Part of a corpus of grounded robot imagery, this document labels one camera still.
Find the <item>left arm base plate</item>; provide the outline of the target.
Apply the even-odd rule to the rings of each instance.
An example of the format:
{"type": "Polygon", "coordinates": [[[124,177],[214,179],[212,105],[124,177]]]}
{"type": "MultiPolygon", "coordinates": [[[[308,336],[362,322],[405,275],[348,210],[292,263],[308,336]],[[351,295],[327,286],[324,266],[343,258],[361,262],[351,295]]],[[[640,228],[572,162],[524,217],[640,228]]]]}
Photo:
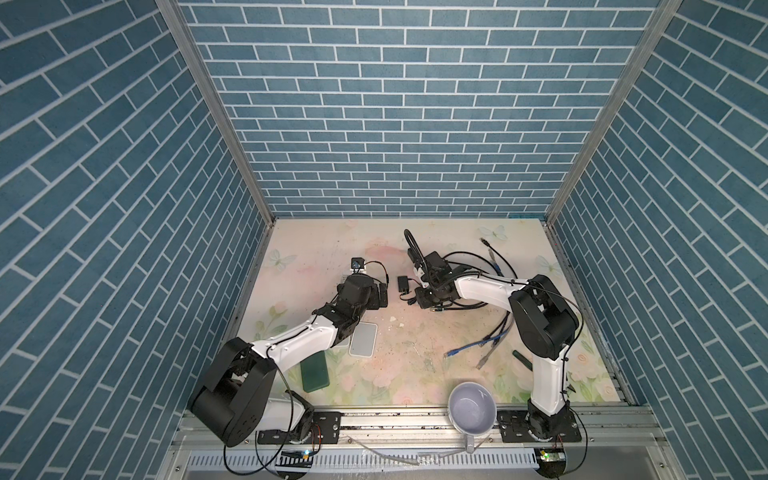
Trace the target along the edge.
{"type": "Polygon", "coordinates": [[[257,443],[260,445],[280,445],[283,442],[309,444],[313,434],[320,439],[316,443],[337,444],[341,429],[342,413],[340,411],[314,411],[312,416],[305,413],[297,426],[290,431],[277,429],[259,430],[257,443]]]}

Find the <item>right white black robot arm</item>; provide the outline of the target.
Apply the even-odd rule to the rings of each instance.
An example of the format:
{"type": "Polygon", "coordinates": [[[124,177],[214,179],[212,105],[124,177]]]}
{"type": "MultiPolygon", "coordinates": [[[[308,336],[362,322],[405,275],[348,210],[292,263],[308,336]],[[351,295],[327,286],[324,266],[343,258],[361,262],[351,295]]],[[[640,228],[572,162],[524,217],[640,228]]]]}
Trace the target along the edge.
{"type": "Polygon", "coordinates": [[[529,415],[552,420],[567,410],[565,365],[579,320],[544,275],[523,281],[464,266],[451,267],[439,254],[407,250],[421,285],[415,289],[422,309],[436,310],[458,300],[484,303],[511,314],[523,345],[534,356],[529,415]]]}

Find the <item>black power adapter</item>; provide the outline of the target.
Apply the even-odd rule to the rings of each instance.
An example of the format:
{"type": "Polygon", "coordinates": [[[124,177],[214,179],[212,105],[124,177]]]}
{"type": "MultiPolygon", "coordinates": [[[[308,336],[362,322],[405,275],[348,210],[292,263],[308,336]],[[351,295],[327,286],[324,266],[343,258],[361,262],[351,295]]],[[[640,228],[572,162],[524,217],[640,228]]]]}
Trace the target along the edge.
{"type": "Polygon", "coordinates": [[[413,305],[417,302],[416,293],[411,289],[412,286],[420,287],[421,283],[418,280],[405,275],[397,277],[399,299],[406,302],[408,305],[413,305]]]}

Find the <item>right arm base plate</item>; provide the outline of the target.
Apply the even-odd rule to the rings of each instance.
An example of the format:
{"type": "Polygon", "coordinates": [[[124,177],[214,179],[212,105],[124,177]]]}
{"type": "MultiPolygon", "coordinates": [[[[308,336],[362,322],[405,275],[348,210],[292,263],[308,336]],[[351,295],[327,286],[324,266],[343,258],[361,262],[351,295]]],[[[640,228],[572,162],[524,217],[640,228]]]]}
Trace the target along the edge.
{"type": "Polygon", "coordinates": [[[580,443],[582,435],[574,414],[562,409],[554,416],[547,416],[538,411],[499,410],[497,422],[504,443],[580,443]]]}

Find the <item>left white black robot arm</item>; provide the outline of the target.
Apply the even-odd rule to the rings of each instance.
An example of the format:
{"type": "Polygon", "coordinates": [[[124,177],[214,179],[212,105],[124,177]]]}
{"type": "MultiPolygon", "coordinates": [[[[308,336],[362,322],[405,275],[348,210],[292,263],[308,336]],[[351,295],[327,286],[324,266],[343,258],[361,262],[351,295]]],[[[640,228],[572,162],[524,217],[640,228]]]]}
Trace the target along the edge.
{"type": "Polygon", "coordinates": [[[291,390],[274,397],[274,382],[352,336],[365,313],[388,306],[387,289],[367,274],[352,273],[331,301],[299,325],[263,340],[227,341],[198,380],[187,409],[228,448],[254,432],[277,432],[286,442],[305,439],[315,408],[291,390]]]}

